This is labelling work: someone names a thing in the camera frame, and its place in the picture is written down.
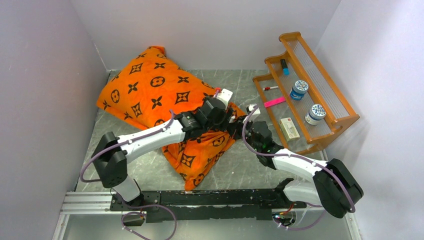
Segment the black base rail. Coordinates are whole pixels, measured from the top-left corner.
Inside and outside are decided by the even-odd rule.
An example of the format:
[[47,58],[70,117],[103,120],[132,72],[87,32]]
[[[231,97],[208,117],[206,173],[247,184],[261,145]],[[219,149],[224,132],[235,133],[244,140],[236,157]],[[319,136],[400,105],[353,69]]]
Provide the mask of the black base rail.
[[112,212],[136,211],[146,223],[223,219],[268,221],[286,210],[306,208],[304,202],[292,202],[278,188],[223,190],[155,190],[123,202],[112,194]]

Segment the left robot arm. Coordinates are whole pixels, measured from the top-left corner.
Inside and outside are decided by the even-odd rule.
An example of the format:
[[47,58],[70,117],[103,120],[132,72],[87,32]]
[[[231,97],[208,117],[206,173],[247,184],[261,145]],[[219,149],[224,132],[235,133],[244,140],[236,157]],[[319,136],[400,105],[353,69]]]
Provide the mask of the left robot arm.
[[158,148],[196,139],[209,130],[221,130],[231,119],[231,93],[206,97],[196,110],[172,114],[170,120],[133,134],[102,136],[90,162],[104,188],[114,189],[130,210],[142,206],[142,191],[128,174],[127,165]]

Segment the blue black highlighter marker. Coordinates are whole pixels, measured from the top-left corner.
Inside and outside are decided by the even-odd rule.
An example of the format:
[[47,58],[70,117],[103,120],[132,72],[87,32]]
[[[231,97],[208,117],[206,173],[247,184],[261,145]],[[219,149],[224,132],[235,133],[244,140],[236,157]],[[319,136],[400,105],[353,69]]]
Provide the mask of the blue black highlighter marker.
[[280,59],[280,64],[281,64],[283,74],[285,76],[288,76],[290,74],[290,71],[289,71],[289,68],[288,68],[287,61],[284,58],[282,58],[282,59]]

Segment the blue jar near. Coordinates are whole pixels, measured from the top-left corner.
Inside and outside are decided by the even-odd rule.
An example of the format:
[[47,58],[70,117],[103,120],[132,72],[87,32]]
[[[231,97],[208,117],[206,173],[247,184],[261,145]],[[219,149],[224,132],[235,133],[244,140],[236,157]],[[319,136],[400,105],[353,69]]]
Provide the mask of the blue jar near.
[[309,90],[309,85],[304,80],[297,80],[289,93],[289,96],[292,100],[300,101],[305,96]]

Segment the orange patterned pillowcase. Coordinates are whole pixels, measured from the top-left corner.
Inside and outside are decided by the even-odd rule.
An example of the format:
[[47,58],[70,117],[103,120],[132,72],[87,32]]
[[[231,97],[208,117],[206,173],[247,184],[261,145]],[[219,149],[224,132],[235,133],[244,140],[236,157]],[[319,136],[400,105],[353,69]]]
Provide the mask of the orange patterned pillowcase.
[[[146,130],[168,121],[172,114],[195,110],[215,91],[167,58],[164,47],[150,46],[106,84],[96,105]],[[162,152],[184,180],[185,190],[191,191],[235,141],[235,136],[226,131],[210,130],[194,139],[164,146]]]

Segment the small cardboard box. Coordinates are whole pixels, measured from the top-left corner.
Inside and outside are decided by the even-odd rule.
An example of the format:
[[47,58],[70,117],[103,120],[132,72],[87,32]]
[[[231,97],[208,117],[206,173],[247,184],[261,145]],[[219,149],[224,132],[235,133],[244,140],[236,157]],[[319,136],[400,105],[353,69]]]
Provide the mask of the small cardboard box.
[[292,140],[297,140],[300,138],[300,134],[291,117],[281,118],[279,120],[279,126],[281,128],[281,131],[285,139],[288,142]]

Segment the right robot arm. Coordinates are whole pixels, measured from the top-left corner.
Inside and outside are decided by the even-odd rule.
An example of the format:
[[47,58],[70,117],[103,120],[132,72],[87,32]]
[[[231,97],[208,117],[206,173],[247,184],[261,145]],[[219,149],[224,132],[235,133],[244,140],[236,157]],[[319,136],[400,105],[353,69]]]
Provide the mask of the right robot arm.
[[232,137],[243,140],[245,146],[265,167],[290,172],[304,182],[287,180],[275,193],[275,202],[282,208],[292,202],[320,206],[330,215],[341,219],[353,213],[364,191],[344,163],[299,155],[277,144],[264,121],[238,120],[228,126]]

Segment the pink flat strip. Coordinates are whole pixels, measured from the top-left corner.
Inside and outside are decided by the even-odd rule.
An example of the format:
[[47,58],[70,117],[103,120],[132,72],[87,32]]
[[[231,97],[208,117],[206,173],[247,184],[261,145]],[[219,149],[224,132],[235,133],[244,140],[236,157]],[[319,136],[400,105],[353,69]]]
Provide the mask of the pink flat strip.
[[273,107],[275,105],[284,103],[285,101],[286,101],[286,98],[282,96],[282,97],[278,97],[278,98],[266,101],[266,102],[263,103],[263,105],[264,105],[265,108],[270,108],[270,107]]

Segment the wooden tiered shelf rack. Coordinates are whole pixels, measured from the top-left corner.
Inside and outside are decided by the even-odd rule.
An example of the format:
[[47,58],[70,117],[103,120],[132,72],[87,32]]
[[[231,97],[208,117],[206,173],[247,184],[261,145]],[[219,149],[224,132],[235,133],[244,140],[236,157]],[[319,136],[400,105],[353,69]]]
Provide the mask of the wooden tiered shelf rack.
[[252,81],[261,100],[275,101],[266,87],[276,85],[282,103],[266,108],[282,145],[301,155],[328,147],[360,116],[355,112],[300,32],[279,36],[285,52],[264,62],[268,73]]

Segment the blue jar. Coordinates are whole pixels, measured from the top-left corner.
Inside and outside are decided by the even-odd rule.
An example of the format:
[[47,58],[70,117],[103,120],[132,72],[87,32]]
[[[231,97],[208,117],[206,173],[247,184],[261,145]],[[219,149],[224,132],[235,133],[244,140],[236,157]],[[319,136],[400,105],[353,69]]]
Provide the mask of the blue jar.
[[289,96],[292,100],[300,101],[305,96],[309,90],[309,85],[304,80],[297,80],[289,93]]
[[305,120],[308,124],[316,126],[326,115],[327,112],[321,104],[314,104],[306,113]]

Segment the red white marker pen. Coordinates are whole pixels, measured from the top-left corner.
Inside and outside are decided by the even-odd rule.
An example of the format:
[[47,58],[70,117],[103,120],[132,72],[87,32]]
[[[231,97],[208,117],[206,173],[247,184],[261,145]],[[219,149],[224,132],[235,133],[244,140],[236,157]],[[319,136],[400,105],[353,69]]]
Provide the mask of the red white marker pen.
[[269,91],[269,90],[273,90],[273,89],[278,89],[278,86],[269,86],[269,87],[263,87],[262,90],[263,91]]

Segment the blue jar far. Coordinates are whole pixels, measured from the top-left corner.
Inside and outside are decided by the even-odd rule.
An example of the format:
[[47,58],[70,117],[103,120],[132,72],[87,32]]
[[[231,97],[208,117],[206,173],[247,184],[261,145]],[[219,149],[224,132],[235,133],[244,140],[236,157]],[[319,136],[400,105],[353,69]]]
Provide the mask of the blue jar far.
[[314,104],[306,113],[305,120],[308,124],[316,126],[326,115],[327,112],[321,104]]

